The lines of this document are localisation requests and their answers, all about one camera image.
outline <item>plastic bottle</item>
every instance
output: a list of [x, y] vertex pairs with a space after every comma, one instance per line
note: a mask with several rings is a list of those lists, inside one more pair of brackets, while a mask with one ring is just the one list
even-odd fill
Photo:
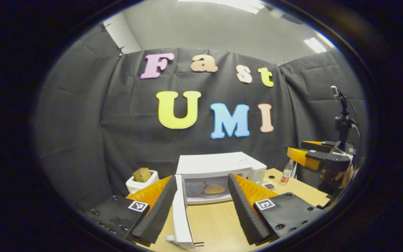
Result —
[[293, 172], [293, 167], [294, 167], [293, 159], [290, 159], [288, 164], [286, 164], [286, 167], [284, 167], [283, 176], [281, 178], [280, 185], [284, 186], [287, 184], [288, 179], [290, 178], [291, 173]]

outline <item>ceiling light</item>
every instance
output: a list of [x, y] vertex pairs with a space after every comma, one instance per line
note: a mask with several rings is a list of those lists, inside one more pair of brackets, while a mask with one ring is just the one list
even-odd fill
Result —
[[249, 13], [256, 14], [264, 5], [261, 5], [257, 0], [178, 0], [179, 2], [203, 2], [219, 5], [227, 5], [230, 7], [238, 8], [248, 11]]
[[326, 48], [318, 40], [315, 38], [310, 38], [308, 40], [304, 40], [304, 43], [306, 43], [310, 48], [312, 48], [316, 53], [321, 53], [325, 52]]
[[323, 36], [321, 33], [317, 32], [317, 36], [321, 38], [321, 40], [323, 40], [324, 43], [326, 43], [328, 46], [334, 48], [334, 44], [331, 41], [329, 41], [325, 36]]

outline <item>white microwave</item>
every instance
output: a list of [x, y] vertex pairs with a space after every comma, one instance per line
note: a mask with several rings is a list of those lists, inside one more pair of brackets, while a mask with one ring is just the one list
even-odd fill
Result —
[[[228, 174], [237, 174], [257, 184], [264, 179], [267, 166], [242, 152], [180, 156], [176, 171], [177, 191], [172, 202], [174, 236], [166, 241], [187, 250], [196, 250], [203, 242], [192, 236], [186, 206], [231, 200]], [[220, 185], [224, 191], [206, 193], [209, 185]]]

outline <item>foam letter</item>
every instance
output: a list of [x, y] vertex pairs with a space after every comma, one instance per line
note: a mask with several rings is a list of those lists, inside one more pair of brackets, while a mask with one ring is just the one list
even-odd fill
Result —
[[241, 137], [250, 134], [247, 121], [247, 114], [250, 109], [248, 105], [237, 105], [233, 116], [231, 116], [228, 108], [223, 103], [213, 103], [211, 104], [211, 109], [214, 110], [214, 132], [211, 134], [212, 138], [217, 139], [225, 136], [225, 133], [222, 131], [222, 125], [225, 127], [228, 136], [232, 136], [236, 125], [235, 136]]
[[274, 85], [273, 81], [270, 81], [270, 77], [273, 76], [273, 74], [268, 71], [267, 67], [259, 68], [257, 71], [261, 73], [261, 78], [264, 85], [269, 87], [272, 87]]
[[165, 70], [168, 65], [168, 60], [175, 58], [173, 53], [160, 53], [160, 54], [149, 54], [146, 56], [147, 64], [144, 73], [141, 75], [141, 79], [158, 78], [161, 74], [157, 71], [158, 67], [160, 70]]
[[191, 69], [196, 72], [216, 72], [219, 68], [215, 65], [215, 59], [213, 56], [201, 54], [192, 57]]
[[173, 113], [174, 99], [178, 93], [174, 91], [163, 91], [156, 94], [160, 101], [158, 104], [158, 119], [160, 123], [171, 129], [185, 129], [192, 126], [197, 120], [198, 98], [202, 94], [197, 91], [186, 91], [183, 96], [188, 99], [188, 113], [185, 118], [176, 118]]
[[262, 115], [261, 131], [264, 133], [272, 132], [273, 126], [271, 125], [271, 116], [270, 116], [271, 105], [262, 103], [262, 104], [259, 104], [257, 107], [261, 110], [261, 115]]
[[243, 83], [251, 83], [253, 78], [251, 77], [250, 69], [247, 66], [238, 64], [235, 69], [237, 70], [237, 78]]

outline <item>wooden table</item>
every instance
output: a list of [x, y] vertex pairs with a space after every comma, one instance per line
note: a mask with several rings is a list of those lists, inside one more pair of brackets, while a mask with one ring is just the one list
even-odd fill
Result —
[[[281, 177], [282, 172], [273, 168], [266, 171], [264, 178], [276, 185], [273, 191], [277, 194], [292, 192], [313, 206], [324, 206], [329, 201], [329, 199], [326, 198], [326, 193], [318, 191], [316, 188], [306, 185], [292, 177], [285, 186], [281, 186], [278, 183]], [[195, 242], [205, 242], [205, 247], [198, 247], [200, 252], [245, 252], [268, 244], [265, 243], [260, 246], [248, 244], [245, 234], [243, 234], [242, 228], [240, 227], [239, 219], [232, 201], [188, 205], [187, 212]], [[158, 236], [156, 244], [152, 244], [150, 247], [138, 245], [156, 252], [188, 251], [173, 246], [165, 241], [165, 236], [173, 236], [174, 234], [171, 207], [166, 223]]]

